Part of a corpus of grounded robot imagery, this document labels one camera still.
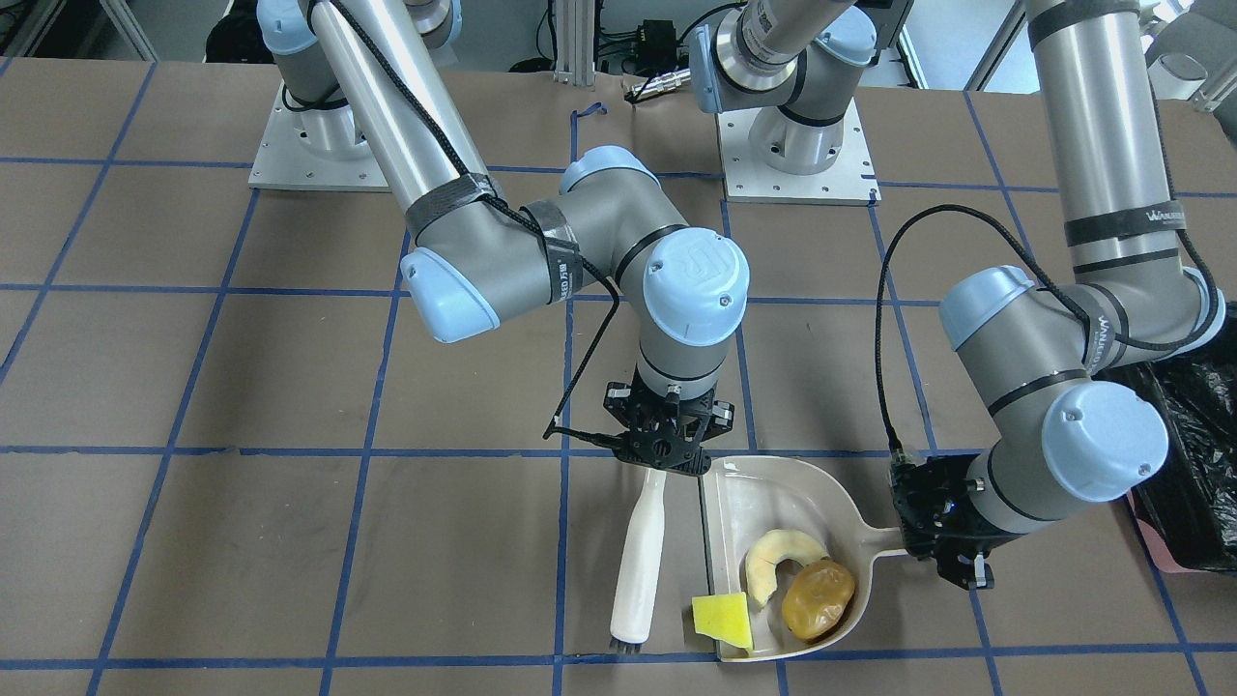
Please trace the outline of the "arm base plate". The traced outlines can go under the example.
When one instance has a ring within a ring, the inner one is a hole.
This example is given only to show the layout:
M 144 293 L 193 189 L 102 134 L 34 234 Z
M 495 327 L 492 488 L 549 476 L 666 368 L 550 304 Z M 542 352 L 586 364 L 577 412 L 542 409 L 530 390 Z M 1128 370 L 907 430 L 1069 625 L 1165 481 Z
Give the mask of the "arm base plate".
M 388 192 L 353 108 L 293 111 L 275 93 L 247 185 L 254 189 Z
M 870 206 L 882 199 L 854 101 L 840 122 L 821 129 L 778 108 L 716 120 L 729 202 Z

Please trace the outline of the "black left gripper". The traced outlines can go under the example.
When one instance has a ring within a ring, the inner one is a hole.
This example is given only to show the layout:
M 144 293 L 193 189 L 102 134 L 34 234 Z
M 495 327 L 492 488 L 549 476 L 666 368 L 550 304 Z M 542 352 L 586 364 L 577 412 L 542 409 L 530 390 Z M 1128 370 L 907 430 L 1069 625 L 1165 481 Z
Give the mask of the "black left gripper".
M 967 591 L 995 587 L 995 525 L 971 501 L 985 490 L 983 481 L 970 475 L 977 457 L 891 452 L 891 493 L 905 550 L 917 560 L 931 558 L 944 580 Z

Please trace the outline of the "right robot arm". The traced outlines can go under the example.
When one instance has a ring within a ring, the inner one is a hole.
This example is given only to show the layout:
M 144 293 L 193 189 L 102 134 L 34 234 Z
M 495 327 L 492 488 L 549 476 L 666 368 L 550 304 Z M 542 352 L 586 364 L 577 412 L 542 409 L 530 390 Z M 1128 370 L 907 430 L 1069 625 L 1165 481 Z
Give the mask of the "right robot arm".
M 604 405 L 618 435 L 574 431 L 618 461 L 701 476 L 734 427 L 715 387 L 745 316 L 738 245 L 687 224 L 635 155 L 588 150 L 560 192 L 512 206 L 494 180 L 402 1 L 261 1 L 259 26 L 289 98 L 343 108 L 404 211 L 406 289 L 439 342 L 497 329 L 600 282 L 641 320 L 630 383 Z

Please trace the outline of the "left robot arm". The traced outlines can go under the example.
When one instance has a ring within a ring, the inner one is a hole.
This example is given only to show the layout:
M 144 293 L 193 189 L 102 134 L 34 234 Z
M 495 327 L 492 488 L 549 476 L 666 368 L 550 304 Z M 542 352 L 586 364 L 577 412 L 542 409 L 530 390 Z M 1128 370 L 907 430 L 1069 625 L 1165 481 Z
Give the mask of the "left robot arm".
M 1024 257 L 956 283 L 939 316 L 999 431 L 985 452 L 915 462 L 893 428 L 905 551 L 965 590 L 990 554 L 1159 470 L 1157 407 L 1098 371 L 1171 360 L 1223 329 L 1223 292 L 1171 189 L 1136 1 L 1025 1 L 1074 282 Z

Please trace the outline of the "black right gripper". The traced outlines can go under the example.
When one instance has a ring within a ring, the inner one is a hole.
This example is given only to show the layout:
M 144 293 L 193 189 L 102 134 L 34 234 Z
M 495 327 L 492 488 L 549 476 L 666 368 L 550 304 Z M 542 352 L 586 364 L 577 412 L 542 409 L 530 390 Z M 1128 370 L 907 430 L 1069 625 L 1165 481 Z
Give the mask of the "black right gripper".
M 734 404 L 716 401 L 714 391 L 682 399 L 675 391 L 658 396 L 641 380 L 611 382 L 602 405 L 623 427 L 618 435 L 602 439 L 618 461 L 690 477 L 711 467 L 703 441 L 734 428 Z

